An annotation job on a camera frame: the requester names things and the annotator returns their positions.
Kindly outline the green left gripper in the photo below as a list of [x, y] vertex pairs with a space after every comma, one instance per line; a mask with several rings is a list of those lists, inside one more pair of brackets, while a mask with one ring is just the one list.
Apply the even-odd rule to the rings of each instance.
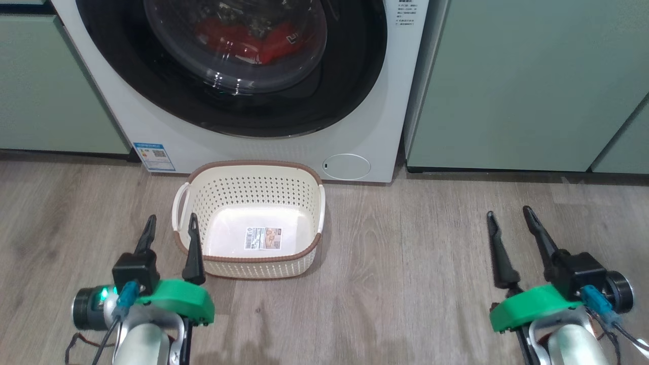
[[[190, 365], [193, 328], [214, 322], [214, 302], [205, 288], [201, 234], [197, 215], [192, 213], [188, 226], [190, 244], [182, 278], [161, 280], [150, 296], [136, 300], [136, 308], [154, 324], [176, 327], [170, 345], [169, 365]], [[155, 240], [156, 215], [149, 216], [134, 252], [147, 252]]]

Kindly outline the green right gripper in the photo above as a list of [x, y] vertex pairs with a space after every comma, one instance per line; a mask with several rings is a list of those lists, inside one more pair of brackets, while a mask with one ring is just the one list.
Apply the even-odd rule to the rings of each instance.
[[[542, 257], [543, 277], [545, 281], [552, 282], [556, 277], [553, 256], [558, 247], [531, 206], [523, 206], [522, 213]], [[584, 306], [567, 301], [550, 284], [521, 293], [521, 276], [512, 266], [493, 211], [487, 213], [487, 228], [494, 286], [507, 289], [509, 293], [519, 293], [492, 305], [489, 319], [493, 331], [511, 331], [517, 335], [526, 365], [552, 365], [550, 354], [539, 344], [536, 331], [547, 330], [552, 326], [583, 326]]]

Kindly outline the black round washing machine door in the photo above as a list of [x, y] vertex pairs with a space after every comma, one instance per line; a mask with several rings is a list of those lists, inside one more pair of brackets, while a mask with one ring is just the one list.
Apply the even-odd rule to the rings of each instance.
[[[387, 47], [382, 0], [76, 0], [100, 53], [155, 106], [203, 129], [245, 138], [320, 131], [355, 111]], [[301, 51], [253, 65], [211, 51], [202, 19], [244, 25], [261, 39], [289, 22]]]

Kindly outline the red white jersey garment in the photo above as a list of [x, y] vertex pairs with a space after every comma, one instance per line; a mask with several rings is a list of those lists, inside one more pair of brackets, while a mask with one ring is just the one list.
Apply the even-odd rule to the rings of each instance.
[[208, 49], [253, 65], [268, 65], [304, 48], [305, 41], [289, 22], [270, 30], [261, 39], [244, 25], [227, 25], [218, 18], [202, 19], [194, 33]]

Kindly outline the cream perforated laundry basket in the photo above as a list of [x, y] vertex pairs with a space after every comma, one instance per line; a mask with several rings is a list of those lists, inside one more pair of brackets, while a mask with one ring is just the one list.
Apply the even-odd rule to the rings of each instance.
[[[190, 215], [201, 234], [206, 274], [230, 279], [296, 277], [313, 264], [322, 240], [326, 193], [307, 166], [269, 160], [214, 162], [195, 170], [177, 190], [171, 223], [188, 251]], [[246, 251], [247, 227], [282, 229], [282, 247]]]

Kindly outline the white washing machine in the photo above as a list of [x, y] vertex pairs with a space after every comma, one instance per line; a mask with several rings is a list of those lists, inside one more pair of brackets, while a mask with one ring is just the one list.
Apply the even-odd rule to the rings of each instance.
[[189, 174], [204, 164], [228, 160], [282, 160], [306, 165], [320, 178], [334, 180], [323, 172], [323, 162], [349, 153], [371, 164], [371, 171], [355, 181], [392, 181], [431, 0], [419, 0], [417, 19], [410, 27], [395, 24], [398, 0], [382, 0], [387, 17], [385, 59], [376, 85], [355, 111], [320, 131], [269, 139], [209, 131], [155, 106], [123, 81], [102, 56], [83, 24], [76, 0], [51, 2], [130, 145], [164, 146], [176, 171], [161, 173]]

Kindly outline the blue energy label sticker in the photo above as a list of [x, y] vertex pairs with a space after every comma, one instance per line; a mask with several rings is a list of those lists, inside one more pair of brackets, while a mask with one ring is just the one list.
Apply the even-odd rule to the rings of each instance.
[[133, 147], [148, 171], [176, 171], [176, 168], [172, 164], [172, 161], [162, 144], [135, 142], [133, 143]]

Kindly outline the white product label sticker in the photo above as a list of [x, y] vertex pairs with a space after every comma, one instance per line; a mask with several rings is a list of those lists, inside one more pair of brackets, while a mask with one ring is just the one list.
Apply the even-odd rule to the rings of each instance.
[[282, 229], [278, 227], [247, 227], [246, 251], [274, 251], [282, 247]]

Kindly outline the pale green cabinet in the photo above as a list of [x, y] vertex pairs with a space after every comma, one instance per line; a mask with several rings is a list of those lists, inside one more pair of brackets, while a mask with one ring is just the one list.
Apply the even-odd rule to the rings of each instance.
[[649, 0], [431, 0], [410, 173], [584, 172], [649, 93]]
[[131, 153], [51, 0], [0, 0], [0, 150]]
[[591, 171], [649, 175], [649, 92], [596, 157]]

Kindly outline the round white filter cover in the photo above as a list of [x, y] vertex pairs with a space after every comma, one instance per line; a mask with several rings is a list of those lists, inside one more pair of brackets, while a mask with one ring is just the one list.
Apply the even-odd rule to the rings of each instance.
[[371, 171], [371, 164], [359, 155], [336, 154], [323, 162], [322, 170], [331, 179], [354, 181], [364, 178]]

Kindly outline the black text warning label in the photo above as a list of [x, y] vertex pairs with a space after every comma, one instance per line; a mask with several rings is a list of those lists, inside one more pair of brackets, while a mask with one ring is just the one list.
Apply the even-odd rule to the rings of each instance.
[[419, 0], [398, 0], [395, 14], [395, 24], [398, 27], [415, 25]]

